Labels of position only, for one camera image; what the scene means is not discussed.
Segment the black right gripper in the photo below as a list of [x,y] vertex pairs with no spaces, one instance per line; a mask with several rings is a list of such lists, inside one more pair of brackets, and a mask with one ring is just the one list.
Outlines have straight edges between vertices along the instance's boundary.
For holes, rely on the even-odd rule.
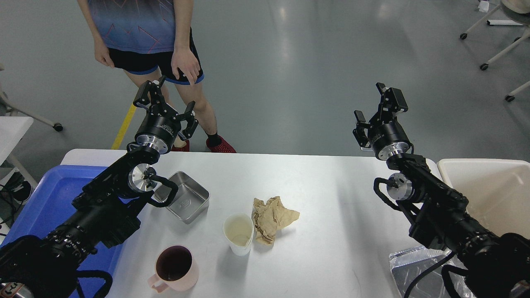
[[378,160],[386,161],[392,155],[412,151],[412,142],[397,118],[399,113],[405,113],[409,108],[402,90],[380,82],[376,83],[376,87],[381,95],[376,115],[367,123],[363,112],[354,110],[356,127],[352,134],[361,149],[372,148]]

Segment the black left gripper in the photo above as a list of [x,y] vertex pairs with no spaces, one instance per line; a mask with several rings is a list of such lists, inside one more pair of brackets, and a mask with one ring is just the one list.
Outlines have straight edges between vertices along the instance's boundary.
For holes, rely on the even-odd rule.
[[[169,153],[175,142],[185,145],[199,125],[193,111],[195,101],[189,102],[184,113],[180,114],[165,104],[161,92],[165,79],[166,76],[161,76],[157,80],[142,83],[133,100],[134,107],[145,110],[145,117],[135,134],[135,148],[155,151],[157,154]],[[183,129],[182,121],[187,123]]]

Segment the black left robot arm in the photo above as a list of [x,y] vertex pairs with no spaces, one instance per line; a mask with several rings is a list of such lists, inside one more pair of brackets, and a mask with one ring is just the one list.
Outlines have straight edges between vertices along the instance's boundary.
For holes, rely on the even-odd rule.
[[146,110],[127,153],[82,188],[72,205],[76,212],[44,238],[21,236],[1,249],[2,298],[84,297],[80,279],[102,279],[94,294],[104,298],[113,279],[103,270],[79,270],[96,246],[121,245],[140,228],[139,213],[146,205],[167,207],[178,185],[157,175],[153,165],[171,150],[177,138],[185,141],[198,126],[193,108],[183,113],[168,104],[161,92],[166,77],[140,85],[134,106]]

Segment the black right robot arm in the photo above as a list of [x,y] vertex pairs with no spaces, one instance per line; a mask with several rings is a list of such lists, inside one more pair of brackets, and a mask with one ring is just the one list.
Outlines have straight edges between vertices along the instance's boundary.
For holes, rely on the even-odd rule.
[[401,90],[376,84],[381,95],[377,112],[369,121],[355,110],[352,131],[360,148],[373,151],[395,173],[375,178],[375,194],[410,223],[409,236],[428,249],[450,249],[448,256],[418,275],[404,293],[407,298],[419,281],[437,268],[452,298],[459,294],[452,275],[464,278],[477,298],[528,298],[529,240],[516,233],[497,236],[466,211],[469,200],[435,177],[422,155],[399,124],[397,115],[408,110]]

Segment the person's left hand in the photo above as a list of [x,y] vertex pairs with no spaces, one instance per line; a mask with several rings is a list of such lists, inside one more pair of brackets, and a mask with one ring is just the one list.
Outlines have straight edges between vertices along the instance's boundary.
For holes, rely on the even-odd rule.
[[173,51],[171,69],[177,80],[181,79],[182,73],[193,86],[200,76],[201,66],[189,47],[177,46]]

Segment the person's right hand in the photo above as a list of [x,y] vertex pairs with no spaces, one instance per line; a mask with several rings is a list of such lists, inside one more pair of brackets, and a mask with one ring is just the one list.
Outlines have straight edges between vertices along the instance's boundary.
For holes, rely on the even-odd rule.
[[110,52],[106,44],[99,38],[94,39],[94,56],[96,61],[104,66],[114,68],[114,63],[110,57]]

